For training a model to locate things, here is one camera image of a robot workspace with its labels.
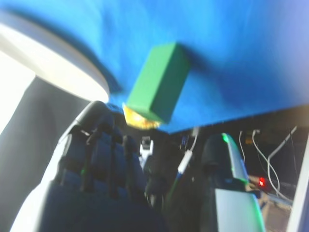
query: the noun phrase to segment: green block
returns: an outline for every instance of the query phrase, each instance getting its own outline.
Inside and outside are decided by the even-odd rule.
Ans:
[[[179,44],[154,47],[129,96],[127,107],[143,117],[168,123],[190,70]]]

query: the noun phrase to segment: white cable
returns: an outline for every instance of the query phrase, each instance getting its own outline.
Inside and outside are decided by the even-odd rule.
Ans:
[[[192,147],[191,147],[190,151],[193,151],[196,142],[197,142],[197,135],[196,135],[195,138],[194,138],[194,142],[193,142],[193,144],[192,144]]]
[[[241,148],[241,151],[242,151],[243,162],[245,162],[246,157],[245,157],[245,153],[243,152],[242,145],[241,145],[241,141],[240,141],[241,134],[242,134],[242,130],[239,132],[239,145],[240,145],[240,148]]]
[[[257,151],[259,152],[259,154],[262,156],[262,158],[268,163],[268,160],[266,159],[266,157],[264,156],[264,154],[261,152],[261,150],[257,147],[257,145],[256,145],[256,143],[255,143],[255,141],[254,141],[255,133],[256,133],[256,131],[254,130],[253,133],[252,133],[252,141],[253,141],[253,144],[254,144],[256,150],[257,150]],[[272,167],[272,165],[269,164],[269,166],[270,166],[270,168],[272,169],[272,171],[274,172],[274,174],[275,174],[275,176],[276,176],[276,179],[277,179],[277,182],[278,182],[278,187],[276,188],[276,187],[274,186],[274,184],[273,184],[272,181],[271,181],[271,178],[270,178],[269,180],[270,180],[270,183],[271,183],[273,189],[274,189],[274,190],[276,191],[276,193],[278,194],[278,192],[280,191],[280,182],[279,182],[279,178],[278,178],[278,176],[277,176],[277,173],[276,173],[275,169]]]
[[[277,152],[285,145],[285,143],[290,139],[291,135],[297,130],[297,126],[295,126],[292,131],[285,137],[285,139],[282,141],[282,143],[269,155],[268,159],[267,159],[267,175],[268,175],[268,178],[269,178],[269,181],[271,183],[271,185],[273,186],[273,183],[272,183],[272,180],[270,178],[270,170],[269,170],[269,167],[270,167],[270,159],[273,158]],[[291,201],[289,198],[287,198],[286,196],[284,196],[282,193],[277,192],[277,194],[279,196],[281,196],[282,198],[288,200],[288,201]]]

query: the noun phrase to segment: gray surface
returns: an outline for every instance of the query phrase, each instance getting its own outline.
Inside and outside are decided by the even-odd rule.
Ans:
[[[0,231],[40,182],[61,134],[88,104],[36,78],[0,135]]]

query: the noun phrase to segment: yellow object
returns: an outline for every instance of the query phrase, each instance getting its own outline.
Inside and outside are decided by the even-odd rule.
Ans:
[[[127,108],[125,104],[122,104],[122,108],[124,110],[126,123],[129,126],[142,129],[142,130],[149,130],[153,128],[158,128],[161,124],[160,122],[151,121],[151,120],[144,118],[143,116],[139,115],[133,110]]]

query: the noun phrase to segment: blue tablecloth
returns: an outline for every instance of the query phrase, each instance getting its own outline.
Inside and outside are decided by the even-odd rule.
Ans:
[[[305,0],[0,0],[70,42],[121,107],[151,48],[181,43],[192,62],[176,132],[309,103]]]

